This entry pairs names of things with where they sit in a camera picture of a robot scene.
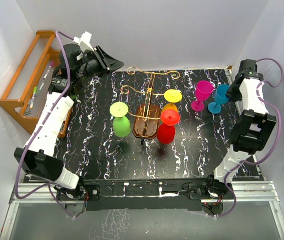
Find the blue plastic wine glass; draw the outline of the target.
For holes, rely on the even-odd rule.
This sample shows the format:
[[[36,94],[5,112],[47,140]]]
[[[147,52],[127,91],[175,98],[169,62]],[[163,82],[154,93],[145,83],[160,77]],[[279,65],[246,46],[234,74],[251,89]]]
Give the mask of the blue plastic wine glass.
[[[212,114],[219,114],[221,112],[221,106],[228,102],[228,97],[226,95],[229,85],[221,84],[219,85],[213,95],[214,101],[208,104],[208,110]]]

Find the magenta plastic wine glass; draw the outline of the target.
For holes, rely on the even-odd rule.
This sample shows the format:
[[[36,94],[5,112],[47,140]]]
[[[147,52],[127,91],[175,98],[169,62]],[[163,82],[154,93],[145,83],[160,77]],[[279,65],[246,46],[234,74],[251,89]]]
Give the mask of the magenta plastic wine glass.
[[[196,112],[202,111],[204,109],[203,102],[210,97],[212,92],[213,85],[211,82],[206,80],[199,81],[195,89],[196,100],[191,103],[191,108]]]

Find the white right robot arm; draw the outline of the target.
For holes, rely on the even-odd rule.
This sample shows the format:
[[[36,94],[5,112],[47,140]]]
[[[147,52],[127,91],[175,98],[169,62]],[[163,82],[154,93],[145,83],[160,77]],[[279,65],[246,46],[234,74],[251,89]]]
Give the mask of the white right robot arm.
[[[216,95],[229,102],[242,102],[241,112],[231,130],[230,147],[222,162],[214,170],[212,181],[205,185],[205,194],[214,199],[228,189],[242,164],[256,166],[265,161],[250,162],[248,158],[264,149],[280,118],[270,115],[265,107],[262,87],[263,75],[257,71],[257,61],[245,59],[240,62],[234,81],[223,91],[218,87]]]

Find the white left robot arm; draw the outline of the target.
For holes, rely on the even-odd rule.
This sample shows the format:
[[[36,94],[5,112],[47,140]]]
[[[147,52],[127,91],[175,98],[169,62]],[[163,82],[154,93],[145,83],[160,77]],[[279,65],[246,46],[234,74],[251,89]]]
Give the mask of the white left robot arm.
[[[52,73],[45,106],[40,119],[23,148],[18,147],[14,157],[18,171],[41,177],[63,188],[75,200],[84,196],[85,187],[79,176],[67,170],[63,161],[55,158],[55,143],[75,96],[83,86],[82,81],[94,76],[105,77],[124,66],[108,55],[100,46],[81,50],[75,43],[63,46],[60,64]]]

